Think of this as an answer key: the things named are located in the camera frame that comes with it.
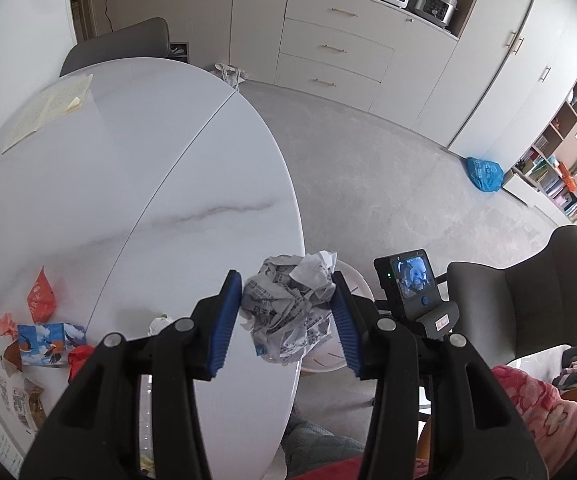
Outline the pink floral sleeve forearm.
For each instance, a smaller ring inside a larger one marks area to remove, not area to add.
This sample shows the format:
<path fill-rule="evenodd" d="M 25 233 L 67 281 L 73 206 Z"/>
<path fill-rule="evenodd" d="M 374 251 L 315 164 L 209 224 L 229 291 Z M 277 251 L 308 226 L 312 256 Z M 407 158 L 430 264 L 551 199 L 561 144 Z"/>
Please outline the pink floral sleeve forearm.
<path fill-rule="evenodd" d="M 553 477 L 577 450 L 577 403 L 518 368 L 496 366 L 492 373 L 517 408 Z"/>

